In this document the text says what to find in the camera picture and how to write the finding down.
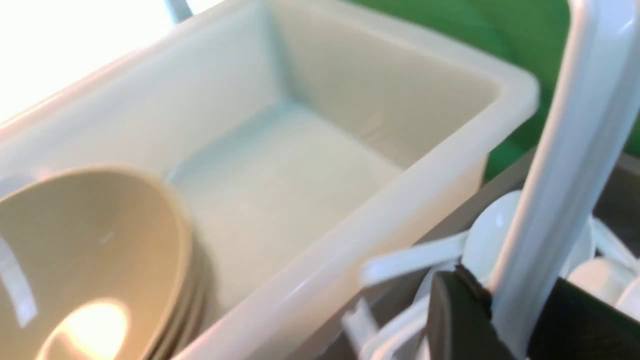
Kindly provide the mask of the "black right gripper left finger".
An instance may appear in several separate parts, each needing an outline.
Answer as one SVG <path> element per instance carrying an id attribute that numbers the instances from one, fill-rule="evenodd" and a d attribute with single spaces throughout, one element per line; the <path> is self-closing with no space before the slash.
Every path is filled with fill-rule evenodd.
<path id="1" fill-rule="evenodd" d="M 513 360 L 492 325 L 492 295 L 464 265 L 435 273 L 427 342 L 432 360 Z"/>

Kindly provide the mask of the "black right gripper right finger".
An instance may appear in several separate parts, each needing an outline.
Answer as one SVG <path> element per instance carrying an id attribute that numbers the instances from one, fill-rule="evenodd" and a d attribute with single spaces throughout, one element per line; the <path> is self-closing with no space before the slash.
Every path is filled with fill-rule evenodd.
<path id="1" fill-rule="evenodd" d="M 558 278 L 530 338 L 530 360 L 638 360 L 640 324 Z"/>

